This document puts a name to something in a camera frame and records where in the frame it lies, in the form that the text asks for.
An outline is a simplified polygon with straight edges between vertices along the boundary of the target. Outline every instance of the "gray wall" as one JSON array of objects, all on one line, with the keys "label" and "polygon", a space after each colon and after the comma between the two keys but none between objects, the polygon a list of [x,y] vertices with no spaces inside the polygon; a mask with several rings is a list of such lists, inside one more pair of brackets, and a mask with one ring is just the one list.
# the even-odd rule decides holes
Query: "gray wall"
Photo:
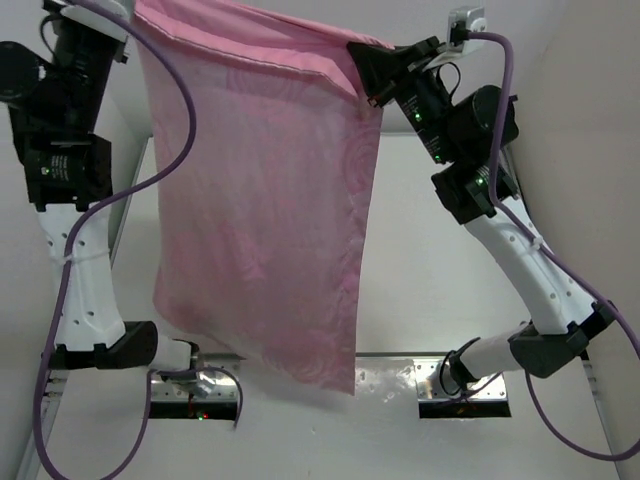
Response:
[{"label": "gray wall", "polygon": [[[514,148],[537,225],[640,332],[640,3],[573,0],[519,89]],[[589,349],[614,446],[640,436],[640,365],[616,325]],[[558,401],[562,400],[558,392]],[[640,478],[640,457],[625,462]]]},{"label": "gray wall", "polygon": [[[38,35],[38,0],[2,0],[0,40],[15,40],[46,57]],[[114,183],[133,175],[143,136],[134,135],[110,95],[97,133],[113,142]],[[35,372],[53,309],[51,269],[22,166],[13,150],[8,113],[0,107],[0,478],[14,478],[31,421]],[[113,216],[112,231],[118,225]]]}]

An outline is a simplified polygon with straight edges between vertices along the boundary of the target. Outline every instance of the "pink towel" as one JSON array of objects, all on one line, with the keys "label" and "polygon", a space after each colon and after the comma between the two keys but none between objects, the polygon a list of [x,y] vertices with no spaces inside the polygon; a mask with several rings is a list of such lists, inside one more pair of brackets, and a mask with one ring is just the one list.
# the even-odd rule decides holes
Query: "pink towel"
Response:
[{"label": "pink towel", "polygon": [[[380,44],[220,0],[138,0],[194,96],[194,149],[159,186],[155,305],[303,383],[353,394],[360,265],[382,113],[346,50]],[[141,52],[158,168],[186,109]]]}]

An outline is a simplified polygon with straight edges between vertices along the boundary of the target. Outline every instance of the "white tabletop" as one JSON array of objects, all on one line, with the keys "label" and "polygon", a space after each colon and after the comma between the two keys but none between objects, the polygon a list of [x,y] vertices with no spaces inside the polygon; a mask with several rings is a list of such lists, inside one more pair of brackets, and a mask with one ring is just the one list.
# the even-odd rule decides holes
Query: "white tabletop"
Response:
[{"label": "white tabletop", "polygon": [[[360,352],[442,352],[527,319],[495,262],[440,206],[430,181],[435,171],[416,138],[383,137],[362,269]],[[154,172],[150,144],[140,179]],[[116,294],[125,319],[155,320],[184,338],[151,302],[160,255],[156,202],[153,188],[131,202],[114,264]],[[618,478],[613,465],[552,438],[519,373],[506,376],[512,418],[419,420],[415,389],[403,383],[409,364],[365,362],[369,377],[359,381],[355,398],[243,367],[246,405],[237,431],[228,422],[152,420],[121,478]],[[71,374],[49,442],[65,474],[97,478],[124,458],[143,384],[137,370]],[[563,433],[608,451],[580,362],[536,384]]]}]

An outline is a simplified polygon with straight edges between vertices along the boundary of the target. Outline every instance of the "cloth fold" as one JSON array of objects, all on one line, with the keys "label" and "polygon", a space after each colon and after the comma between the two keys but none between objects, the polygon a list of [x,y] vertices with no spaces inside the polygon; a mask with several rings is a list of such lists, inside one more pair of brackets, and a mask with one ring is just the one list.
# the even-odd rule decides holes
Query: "cloth fold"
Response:
[{"label": "cloth fold", "polygon": [[[138,0],[196,101],[183,166],[159,185],[154,302],[299,382],[353,394],[360,265],[380,139],[346,44],[364,35],[222,0]],[[186,110],[141,51],[156,161]]]}]

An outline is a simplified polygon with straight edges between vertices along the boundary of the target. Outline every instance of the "purple cable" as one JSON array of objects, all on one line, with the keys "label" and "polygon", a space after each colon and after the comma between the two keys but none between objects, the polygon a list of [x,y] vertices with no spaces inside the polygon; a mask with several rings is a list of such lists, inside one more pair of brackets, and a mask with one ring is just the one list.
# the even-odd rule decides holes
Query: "purple cable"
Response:
[{"label": "purple cable", "polygon": [[[498,178],[498,163],[500,156],[500,144],[502,143],[502,134],[504,131],[505,119],[507,116],[507,109],[509,107],[509,92],[511,90],[511,80],[513,77],[513,47],[511,42],[507,40],[502,35],[498,35],[496,33],[479,33],[479,32],[470,32],[469,38],[473,40],[488,40],[490,42],[498,43],[504,49],[505,54],[505,66],[504,66],[504,76],[502,79],[502,92],[500,95],[500,102],[498,104],[498,113],[496,115],[496,122],[494,126],[493,132],[493,142],[491,144],[491,159],[489,163],[489,196],[491,198],[491,203],[501,210],[521,231],[522,233],[530,240],[533,241],[535,239],[535,235],[533,232],[527,228],[527,226],[520,221],[520,219],[508,208],[506,207],[498,198],[496,192],[497,186],[497,178]],[[584,278],[574,272],[567,264],[565,264],[560,258],[558,258],[548,247],[542,245],[540,247],[540,251],[544,253],[544,255],[555,263],[563,272],[569,275],[571,278],[575,280],[575,282],[580,285],[587,293],[589,293],[593,298],[595,298],[599,303],[605,306],[605,308],[609,309],[612,315],[615,316],[616,321],[624,331],[624,333],[629,338],[633,349],[640,359],[640,342],[638,341],[638,337],[635,332],[629,325],[629,322],[624,318],[624,316],[609,302],[604,295],[598,292],[593,286],[589,284]],[[569,440],[562,433],[558,431],[552,424],[547,415],[544,413],[542,406],[540,405],[540,401],[536,396],[536,393],[533,389],[533,383],[531,382],[531,376],[528,373],[525,373],[527,388],[529,389],[529,393],[531,394],[531,400],[533,400],[533,405],[536,408],[536,411],[540,415],[540,418],[547,426],[547,428],[555,435],[555,437],[564,443],[566,446],[572,448],[576,452],[582,453],[587,457],[595,458],[596,460],[604,460],[608,462],[620,462],[623,460],[628,460],[634,455],[640,452],[640,439],[633,444],[628,450],[617,453],[613,455],[593,452],[591,450],[587,450]]]},{"label": "purple cable", "polygon": [[[176,68],[171,64],[170,60],[158,49],[158,47],[156,47],[151,42],[151,40],[149,40],[144,34],[140,33],[133,26],[131,26],[126,20],[118,17],[117,15],[111,13],[108,10],[105,10],[102,7],[95,5],[90,1],[70,0],[69,3],[73,5],[77,5],[79,7],[86,8],[87,10],[90,10],[104,17],[105,19],[115,23],[116,25],[121,27],[123,30],[127,31],[132,37],[138,40],[142,45],[144,45],[160,61],[160,63],[162,63],[162,65],[167,69],[169,74],[173,77],[174,81],[176,82],[176,85],[178,86],[178,89],[180,90],[180,93],[184,98],[184,101],[187,107],[188,117],[189,117],[189,132],[188,132],[187,140],[185,142],[185,145],[182,151],[168,167],[158,172],[153,177],[143,182],[140,182],[134,187],[131,187],[126,190],[123,190],[122,192],[116,193],[115,195],[94,205],[78,219],[78,221],[75,223],[73,228],[71,228],[71,230],[69,231],[69,237],[67,238],[67,241],[65,244],[64,256],[67,258],[70,257],[73,253],[73,244],[78,236],[78,233],[80,232],[80,229],[87,222],[87,220],[91,218],[92,215],[96,214],[103,208],[119,200],[122,200],[123,198],[126,198],[130,195],[133,195],[134,193],[144,190],[147,187],[150,187],[151,185],[158,183],[160,180],[162,180],[167,175],[172,173],[175,169],[177,169],[185,160],[189,152],[191,151],[191,148],[193,147],[193,144],[195,142],[196,129],[197,129],[195,105],[186,82],[184,81],[180,73],[176,70]],[[53,463],[51,462],[51,459],[47,454],[44,436],[42,433],[41,404],[42,404],[42,398],[44,397],[46,392],[49,360],[51,359],[51,354],[54,351],[56,333],[60,325],[60,320],[62,318],[62,309],[64,307],[64,302],[67,296],[67,290],[69,288],[69,279],[71,277],[71,265],[72,265],[71,261],[67,261],[64,264],[64,267],[62,269],[60,290],[58,291],[56,305],[53,312],[53,318],[51,319],[51,326],[49,327],[49,333],[47,335],[47,340],[45,342],[44,350],[42,352],[42,359],[40,360],[40,367],[38,369],[38,375],[36,377],[36,387],[33,395],[33,436],[34,436],[34,441],[36,445],[36,451],[38,452],[38,456],[40,457],[42,466],[54,480],[69,480],[69,479],[63,476],[56,469],[56,467],[53,465]],[[210,370],[214,372],[224,373],[236,383],[238,387],[238,412],[236,415],[236,420],[234,422],[234,427],[235,427],[238,423],[238,419],[242,411],[242,405],[244,400],[242,387],[240,386],[240,383],[238,382],[236,377],[234,377],[231,373],[227,372],[226,370],[223,370],[217,367],[209,367],[202,370]],[[122,473],[122,471],[124,471],[124,469],[127,468],[127,466],[131,463],[131,461],[133,460],[133,457],[136,455],[136,453],[138,452],[138,449],[140,448],[140,445],[142,444],[142,439],[144,438],[144,434],[146,432],[147,424],[149,421],[149,412],[151,410],[151,376],[153,375],[153,373],[154,373],[153,371],[149,371],[147,374],[147,388],[146,388],[146,395],[145,395],[144,416],[142,417],[140,432],[138,433],[138,437],[136,438],[133,448],[131,449],[131,452],[129,453],[129,455],[122,462],[122,464],[118,468],[116,468],[112,473],[110,473],[106,477],[103,477],[102,480],[112,480],[116,478],[120,473]],[[193,371],[182,372],[182,373],[193,373]]]}]

